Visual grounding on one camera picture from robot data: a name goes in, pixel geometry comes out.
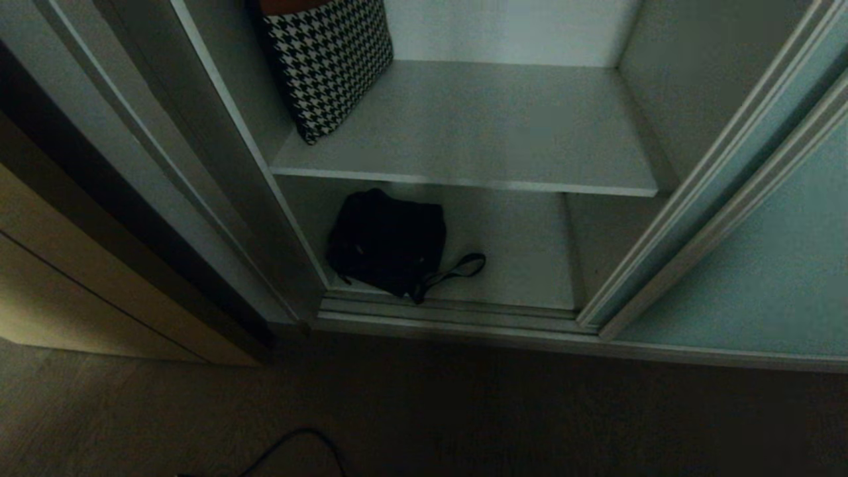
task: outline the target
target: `black and white pillow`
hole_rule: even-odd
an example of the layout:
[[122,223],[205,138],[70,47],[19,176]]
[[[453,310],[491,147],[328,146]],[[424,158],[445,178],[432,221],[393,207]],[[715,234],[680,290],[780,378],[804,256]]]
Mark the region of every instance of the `black and white pillow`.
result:
[[333,132],[392,62],[382,0],[333,0],[258,23],[283,101],[309,144]]

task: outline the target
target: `black strap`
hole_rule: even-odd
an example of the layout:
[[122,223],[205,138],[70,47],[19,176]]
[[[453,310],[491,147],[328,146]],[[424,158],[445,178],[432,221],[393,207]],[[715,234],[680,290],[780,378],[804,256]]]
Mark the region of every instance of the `black strap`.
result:
[[427,294],[427,291],[432,287],[442,283],[445,280],[456,278],[456,277],[464,277],[470,278],[474,275],[480,273],[483,268],[486,266],[486,256],[483,254],[468,254],[459,261],[456,262],[453,268],[448,270],[447,272],[436,272],[427,277],[416,285],[415,291],[410,294],[412,300],[420,305],[424,302],[424,295]]

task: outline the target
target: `black cable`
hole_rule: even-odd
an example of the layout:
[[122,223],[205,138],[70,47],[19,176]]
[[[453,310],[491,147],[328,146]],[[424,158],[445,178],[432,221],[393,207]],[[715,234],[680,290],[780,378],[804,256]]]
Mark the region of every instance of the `black cable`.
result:
[[270,456],[272,453],[274,453],[274,451],[279,446],[283,445],[289,439],[292,439],[293,437],[297,437],[297,436],[303,435],[303,434],[312,434],[315,437],[317,437],[318,439],[320,439],[321,442],[323,442],[327,447],[329,447],[330,452],[332,452],[332,456],[336,458],[336,465],[338,466],[339,474],[342,477],[348,477],[348,473],[344,471],[344,466],[342,465],[342,457],[341,457],[341,453],[338,451],[338,447],[336,447],[336,445],[330,440],[329,437],[324,435],[324,433],[322,433],[318,429],[313,429],[311,427],[303,427],[303,428],[295,429],[293,431],[286,433],[277,442],[275,442],[273,446],[269,447],[268,450],[265,451],[265,453],[263,453],[261,456],[259,456],[259,458],[256,459],[256,461],[254,463],[250,464],[250,467],[248,467],[247,470],[245,470],[244,472],[239,474],[238,477],[246,477],[248,474],[250,474],[251,472],[256,470],[259,467],[259,465],[262,464],[262,461],[264,461],[265,459],[268,458],[268,456]]

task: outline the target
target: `white shelf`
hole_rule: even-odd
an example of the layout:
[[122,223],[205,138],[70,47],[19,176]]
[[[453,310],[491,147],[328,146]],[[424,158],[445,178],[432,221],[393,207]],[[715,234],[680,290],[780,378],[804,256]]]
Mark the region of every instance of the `white shelf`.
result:
[[[473,278],[456,278],[433,289],[427,298],[508,306],[571,310],[572,257],[566,230],[565,197],[484,188],[278,177],[300,219],[300,226],[323,260],[326,238],[344,198],[379,187],[395,199],[441,204],[448,228],[442,268],[463,255],[483,252],[486,269]],[[347,285],[331,278],[330,290],[385,294],[364,283]]]
[[348,119],[279,175],[652,197],[652,138],[615,70],[395,61]]

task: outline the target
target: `floor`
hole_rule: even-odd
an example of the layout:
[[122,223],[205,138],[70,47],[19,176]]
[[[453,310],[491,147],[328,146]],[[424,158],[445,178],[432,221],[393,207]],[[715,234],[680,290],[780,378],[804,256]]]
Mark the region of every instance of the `floor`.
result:
[[[0,473],[233,476],[311,425],[353,476],[848,475],[848,376],[341,334],[221,368],[0,340]],[[309,437],[255,475],[338,475]]]

